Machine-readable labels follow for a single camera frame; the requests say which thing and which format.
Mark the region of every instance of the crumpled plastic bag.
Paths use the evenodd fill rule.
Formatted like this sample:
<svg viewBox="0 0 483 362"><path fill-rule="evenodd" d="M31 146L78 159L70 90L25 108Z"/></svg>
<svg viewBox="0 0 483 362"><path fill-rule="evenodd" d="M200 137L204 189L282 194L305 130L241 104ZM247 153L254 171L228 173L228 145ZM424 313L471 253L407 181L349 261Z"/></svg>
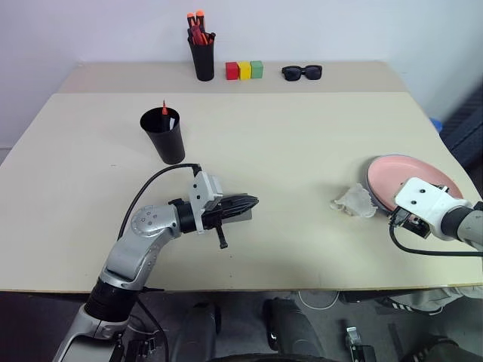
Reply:
<svg viewBox="0 0 483 362"><path fill-rule="evenodd" d="M377 207L372 204L369 191L364 189L360 183L351 187L343 197L331 202L331 208L343 211L350 216L372 217Z"/></svg>

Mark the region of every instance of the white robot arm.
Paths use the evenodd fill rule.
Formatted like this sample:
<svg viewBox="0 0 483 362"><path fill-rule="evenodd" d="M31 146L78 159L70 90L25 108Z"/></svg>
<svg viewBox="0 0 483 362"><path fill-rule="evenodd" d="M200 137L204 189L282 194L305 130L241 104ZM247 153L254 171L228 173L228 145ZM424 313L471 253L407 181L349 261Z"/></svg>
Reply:
<svg viewBox="0 0 483 362"><path fill-rule="evenodd" d="M434 186L417 177L402 185L395 203L398 208L392 214L390 225L393 228L405 224L407 229L423 237L431 232L442 240L457 239L483 251L483 203L471 207L467 200L451 197L448 187ZM461 253L465 252L456 252L455 256L483 256L476 252Z"/></svg>

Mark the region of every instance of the beige tabletop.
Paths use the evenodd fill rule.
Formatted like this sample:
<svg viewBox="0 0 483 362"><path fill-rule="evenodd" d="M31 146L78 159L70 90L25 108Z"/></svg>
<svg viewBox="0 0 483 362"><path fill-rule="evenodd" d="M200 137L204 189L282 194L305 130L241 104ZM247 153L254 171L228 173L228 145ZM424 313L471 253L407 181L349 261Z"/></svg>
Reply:
<svg viewBox="0 0 483 362"><path fill-rule="evenodd" d="M309 63L297 63L306 66ZM72 71L59 93L315 93L405 92L401 79L383 62L323 63L320 81L304 76L285 81L281 68L263 63L263 78L227 81L225 63L215 63L215 78L198 81L192 63L86 63Z"/></svg>
<svg viewBox="0 0 483 362"><path fill-rule="evenodd" d="M186 162L219 176L226 194L260 199L253 219L189 234L161 252L148 282L167 290L398 289L481 284L481 259L397 249L388 222L332 210L362 181L369 160L411 155L480 200L463 168L404 91L267 94L55 94L0 167L0 290L85 292L94 285L122 217L163 164L139 127L166 99L181 116ZM186 199L177 170L138 207ZM424 240L409 247L471 250Z"/></svg>

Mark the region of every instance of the black cup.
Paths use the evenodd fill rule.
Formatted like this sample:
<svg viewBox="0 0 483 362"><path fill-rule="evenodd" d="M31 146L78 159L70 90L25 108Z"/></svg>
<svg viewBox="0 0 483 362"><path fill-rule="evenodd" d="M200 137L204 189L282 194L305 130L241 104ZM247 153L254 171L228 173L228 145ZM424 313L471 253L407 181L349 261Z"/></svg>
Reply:
<svg viewBox="0 0 483 362"><path fill-rule="evenodd" d="M174 118L172 130L162 128L162 107L153 108L141 117L141 127L146 131L166 164L179 164L184 159L183 139L181 138L180 115L168 108L170 118Z"/></svg>
<svg viewBox="0 0 483 362"><path fill-rule="evenodd" d="M210 81L214 78L214 41L208 45L195 45L188 39L188 44L195 64L196 78L200 81Z"/></svg>

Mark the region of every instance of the black cable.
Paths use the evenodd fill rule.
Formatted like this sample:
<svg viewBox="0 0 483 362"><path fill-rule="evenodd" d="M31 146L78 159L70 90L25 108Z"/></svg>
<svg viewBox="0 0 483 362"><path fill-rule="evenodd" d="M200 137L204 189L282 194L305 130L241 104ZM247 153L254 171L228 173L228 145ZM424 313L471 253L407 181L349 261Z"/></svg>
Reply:
<svg viewBox="0 0 483 362"><path fill-rule="evenodd" d="M136 206L137 201L139 200L139 198L141 197L141 195L146 191L146 189L152 183L152 181L154 181L156 178L158 178L159 176L161 176L163 173L166 173L166 172L171 171L171 170L175 170L177 168L184 168L184 167L191 167L193 169L193 173L194 173L195 176L196 176L196 174L199 171L202 170L202 167L199 164L175 164L173 166L166 167L165 169L156 172L154 175L152 175L146 181L146 183L143 185L143 187L141 187L141 190L139 190L139 192L134 197L134 200L129 205L128 211L125 214L124 219L122 220L121 228L119 229L118 240L124 234L124 230L126 229L126 225L128 224L128 221L129 221L129 216L133 212L134 206Z"/></svg>
<svg viewBox="0 0 483 362"><path fill-rule="evenodd" d="M128 224L129 216L131 215L131 213L134 209L134 206L136 206L136 203L140 199L141 195L146 191L146 189L152 183L152 181L154 181L156 178L161 176L163 173L166 173L166 172L171 171L171 170L176 170L177 168L184 168L184 167L191 167L193 169L193 175L194 176L196 176L196 174L199 171L202 170L202 167L199 164L175 164L173 166L166 167L165 169L156 172L154 175L152 175L146 181L146 183L143 185L143 187L141 187L141 190L139 190L139 192L136 194L133 201L129 205L128 211L126 212L124 219L122 220L121 228L119 229L118 240L120 238L122 238L122 235L124 234L124 230L126 229L126 225ZM143 292L149 291L150 289L151 288L143 288ZM146 313L146 315L149 317L149 319L154 323L156 328L158 328L160 334L162 335L163 344L165 346L165 362L169 362L169 346L168 346L168 338L166 336L166 333L164 332L162 327L159 325L156 318L154 318L154 316L151 314L149 309L143 304L143 302L141 302L141 300L139 299L139 296L136 297L136 302L141 307L141 309L143 309L144 313Z"/></svg>
<svg viewBox="0 0 483 362"><path fill-rule="evenodd" d="M149 293L149 292L164 292L165 290L162 288L149 288L149 287L144 287L143 290L140 291L140 293Z"/></svg>
<svg viewBox="0 0 483 362"><path fill-rule="evenodd" d="M159 322L156 320L154 315L151 314L149 309L144 305L143 302L141 302L141 299L139 299L139 296L136 298L137 304L143 309L144 313L148 316L148 318L152 321L152 323L158 328L162 338L163 338L163 345L165 346L165 362L169 362L169 346L168 346L168 338L166 336L166 333L164 330L161 328L159 325Z"/></svg>
<svg viewBox="0 0 483 362"><path fill-rule="evenodd" d="M412 254L421 254L421 255L431 255L431 256L479 256L483 257L483 252L478 251L431 251L431 250L418 250L418 249L411 249L409 247L405 247L401 245L394 234L394 224L391 222L389 224L389 235L391 236L392 242L401 250L412 253Z"/></svg>

